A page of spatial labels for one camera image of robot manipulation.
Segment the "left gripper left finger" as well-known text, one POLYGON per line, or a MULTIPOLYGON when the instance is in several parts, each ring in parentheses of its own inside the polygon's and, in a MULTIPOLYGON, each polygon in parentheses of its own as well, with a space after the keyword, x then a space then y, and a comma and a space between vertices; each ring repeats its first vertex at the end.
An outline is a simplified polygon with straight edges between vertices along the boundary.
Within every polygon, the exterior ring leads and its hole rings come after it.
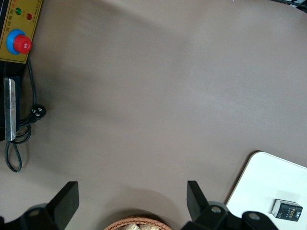
POLYGON ((77 181, 70 181, 49 201, 30 207, 17 219, 5 222, 2 230, 64 230, 79 207, 77 181))

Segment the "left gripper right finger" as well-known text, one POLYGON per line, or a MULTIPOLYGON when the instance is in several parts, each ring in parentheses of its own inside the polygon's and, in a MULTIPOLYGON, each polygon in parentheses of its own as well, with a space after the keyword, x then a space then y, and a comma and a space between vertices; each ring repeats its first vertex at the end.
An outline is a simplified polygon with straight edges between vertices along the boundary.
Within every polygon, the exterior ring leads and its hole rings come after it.
POLYGON ((220 202, 208 201, 196 181, 187 182, 187 208, 191 221, 183 230, 276 230, 268 216, 246 211, 241 217, 233 215, 220 202))

